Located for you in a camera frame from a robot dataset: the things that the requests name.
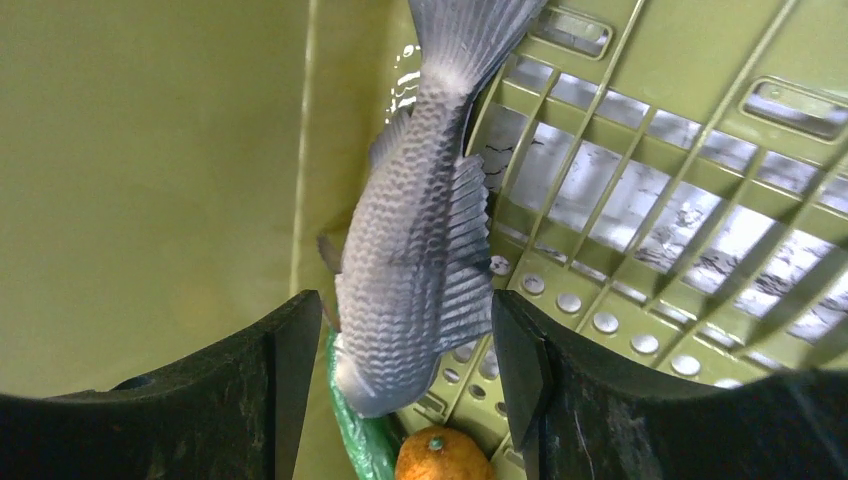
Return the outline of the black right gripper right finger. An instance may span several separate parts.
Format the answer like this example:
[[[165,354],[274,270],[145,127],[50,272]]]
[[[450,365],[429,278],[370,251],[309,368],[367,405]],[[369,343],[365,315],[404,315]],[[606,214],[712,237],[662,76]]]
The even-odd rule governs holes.
[[[725,389],[630,360],[513,290],[493,338],[530,479],[843,479],[847,375],[778,373]]]

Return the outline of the grey toy fish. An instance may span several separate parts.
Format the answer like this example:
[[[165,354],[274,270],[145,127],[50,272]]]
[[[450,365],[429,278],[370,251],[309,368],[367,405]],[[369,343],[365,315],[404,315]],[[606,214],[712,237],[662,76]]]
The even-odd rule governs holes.
[[[334,380],[360,417],[419,401],[441,357],[492,329],[489,189],[465,151],[475,100],[540,1],[413,1],[416,99],[369,147],[344,246],[317,239],[337,298]]]

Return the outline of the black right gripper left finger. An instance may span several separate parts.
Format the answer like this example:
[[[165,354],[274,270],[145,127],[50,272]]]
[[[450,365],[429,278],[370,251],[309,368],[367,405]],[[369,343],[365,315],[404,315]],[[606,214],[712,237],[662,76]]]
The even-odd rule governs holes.
[[[111,390],[1,398],[5,479],[289,479],[322,325],[304,290]]]

